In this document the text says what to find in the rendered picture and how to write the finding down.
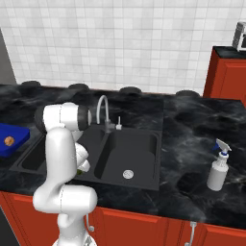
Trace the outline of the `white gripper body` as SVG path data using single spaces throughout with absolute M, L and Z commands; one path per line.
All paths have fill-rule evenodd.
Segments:
M 90 164 L 88 162 L 88 160 L 85 160 L 79 167 L 79 170 L 83 171 L 83 172 L 88 172 L 90 169 Z

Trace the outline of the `black double sink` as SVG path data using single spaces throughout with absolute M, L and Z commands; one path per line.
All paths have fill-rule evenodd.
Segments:
M 35 143 L 11 167 L 12 171 L 45 175 L 45 138 Z M 90 169 L 77 180 L 85 185 L 121 185 L 157 190 L 160 186 L 161 132 L 122 128 L 106 133 L 99 125 L 84 131 L 77 143 L 86 148 Z

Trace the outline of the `silver curved sink faucet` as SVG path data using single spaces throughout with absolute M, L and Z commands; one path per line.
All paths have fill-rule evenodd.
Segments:
M 114 129 L 115 125 L 110 120 L 109 102 L 106 95 L 102 95 L 97 103 L 97 108 L 96 108 L 97 124 L 100 124 L 100 114 L 101 114 L 102 105 L 105 105 L 105 132 L 110 133 Z

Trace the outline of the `red cupboard door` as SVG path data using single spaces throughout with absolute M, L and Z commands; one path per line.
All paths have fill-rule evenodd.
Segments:
M 98 246 L 164 246 L 164 218 L 97 207 L 95 221 Z
M 179 246 L 185 246 L 190 233 L 190 222 L 185 222 L 178 240 Z M 192 246 L 246 246 L 246 230 L 197 223 Z
M 4 210 L 20 246 L 84 246 L 88 232 L 84 216 L 97 203 L 96 193 L 65 186 L 38 188 L 32 196 L 2 191 Z

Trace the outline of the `white spray bottle blue nozzle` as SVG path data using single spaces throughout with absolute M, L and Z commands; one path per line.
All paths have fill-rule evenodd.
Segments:
M 229 170 L 227 160 L 229 158 L 231 147 L 221 139 L 217 138 L 213 149 L 220 149 L 220 152 L 217 159 L 211 165 L 207 187 L 213 191 L 220 191 Z

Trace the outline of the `tall red cupboard black top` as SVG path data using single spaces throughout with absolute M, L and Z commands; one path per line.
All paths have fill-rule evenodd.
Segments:
M 203 96 L 240 100 L 246 108 L 246 51 L 212 47 Z

